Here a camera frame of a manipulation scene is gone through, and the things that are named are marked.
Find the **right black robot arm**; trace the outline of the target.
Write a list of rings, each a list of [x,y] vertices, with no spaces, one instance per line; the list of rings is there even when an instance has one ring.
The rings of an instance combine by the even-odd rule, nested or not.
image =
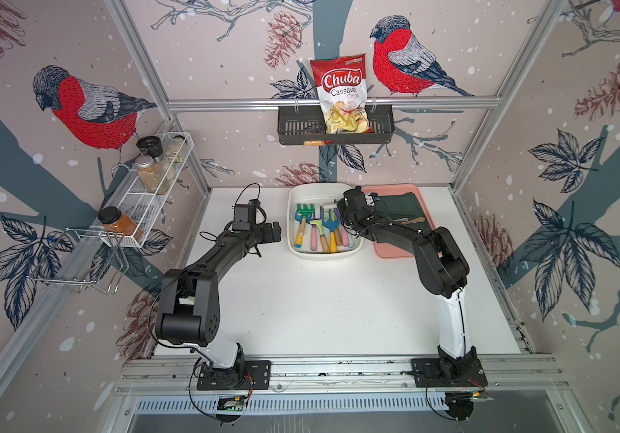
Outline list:
[[[366,195],[355,187],[344,191],[336,205],[342,223],[353,234],[412,254],[421,284],[436,297],[437,359],[426,358],[423,367],[418,359],[414,361],[416,385],[465,386],[479,370],[465,317],[463,289],[470,266],[447,228],[421,229],[398,223],[377,210],[379,201],[378,195]]]

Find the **purple fork pink handle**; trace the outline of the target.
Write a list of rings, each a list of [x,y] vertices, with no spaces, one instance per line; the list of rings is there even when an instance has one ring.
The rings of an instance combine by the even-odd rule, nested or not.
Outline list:
[[[310,225],[311,225],[311,251],[312,252],[316,252],[318,249],[318,228],[317,228],[317,221],[315,220],[311,220],[310,221]]]

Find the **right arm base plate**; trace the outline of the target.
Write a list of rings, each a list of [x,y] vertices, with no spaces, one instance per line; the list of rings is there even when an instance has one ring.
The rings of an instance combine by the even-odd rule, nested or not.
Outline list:
[[[411,360],[411,373],[417,388],[480,387],[489,385],[481,361],[459,361],[434,357]]]

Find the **dark green small rake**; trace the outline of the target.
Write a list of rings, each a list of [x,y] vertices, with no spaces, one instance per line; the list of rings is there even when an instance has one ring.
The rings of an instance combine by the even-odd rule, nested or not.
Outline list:
[[[313,218],[315,214],[315,205],[314,204],[301,204],[297,203],[297,212],[295,219],[299,222],[299,227],[297,229],[296,239],[295,239],[295,248],[300,249],[304,243],[304,236],[306,232],[306,223],[308,220]]]

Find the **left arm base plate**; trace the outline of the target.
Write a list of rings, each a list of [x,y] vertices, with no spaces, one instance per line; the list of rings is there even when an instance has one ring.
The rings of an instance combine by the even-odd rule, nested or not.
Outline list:
[[[229,369],[201,366],[195,373],[198,391],[257,391],[270,386],[270,361],[245,361]]]

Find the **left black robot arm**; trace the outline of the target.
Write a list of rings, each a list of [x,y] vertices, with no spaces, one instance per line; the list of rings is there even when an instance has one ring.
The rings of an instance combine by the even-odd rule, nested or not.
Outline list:
[[[243,350],[219,330],[219,282],[245,256],[259,254],[259,245],[280,240],[278,222],[257,224],[243,231],[226,229],[198,261],[167,272],[158,301],[156,338],[172,346],[192,347],[212,368],[239,375],[244,364]]]

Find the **light green rake wooden handle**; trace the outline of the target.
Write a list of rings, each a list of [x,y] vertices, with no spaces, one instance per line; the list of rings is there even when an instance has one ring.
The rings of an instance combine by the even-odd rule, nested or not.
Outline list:
[[[328,254],[330,252],[330,246],[328,244],[326,235],[324,234],[323,222],[320,218],[312,219],[310,223],[315,228],[317,235],[316,237],[319,239],[320,245],[322,247],[322,251],[324,254]]]

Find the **blue fork yellow handle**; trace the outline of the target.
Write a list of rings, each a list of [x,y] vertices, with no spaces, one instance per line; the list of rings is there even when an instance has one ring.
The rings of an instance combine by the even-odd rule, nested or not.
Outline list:
[[[330,220],[330,210],[324,206],[321,206],[320,211],[321,211],[321,216],[320,216],[321,220],[323,222],[328,222]]]
[[[325,207],[330,210],[330,220],[328,222],[323,222],[323,227],[329,233],[330,253],[335,254],[338,252],[338,245],[336,243],[335,233],[333,232],[333,230],[339,225],[335,216],[336,207]]]

